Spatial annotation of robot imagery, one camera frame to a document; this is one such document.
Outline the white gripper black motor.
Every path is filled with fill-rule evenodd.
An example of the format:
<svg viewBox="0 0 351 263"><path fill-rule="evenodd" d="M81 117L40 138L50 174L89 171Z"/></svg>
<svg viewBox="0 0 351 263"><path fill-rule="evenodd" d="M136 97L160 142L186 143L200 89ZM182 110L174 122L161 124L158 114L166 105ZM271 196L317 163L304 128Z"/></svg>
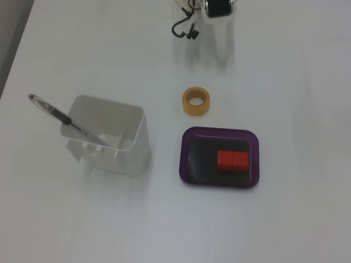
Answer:
<svg viewBox="0 0 351 263"><path fill-rule="evenodd" d="M186 1L172 1L172 25L186 18L182 7ZM229 55L229 25L236 14L236 0L203 0L201 1L201 13L207 25L210 25L214 34L216 46L216 59L220 67L224 67ZM172 56L178 67L191 72L192 68L192 47L194 42L186 36L178 38L172 35Z"/></svg>

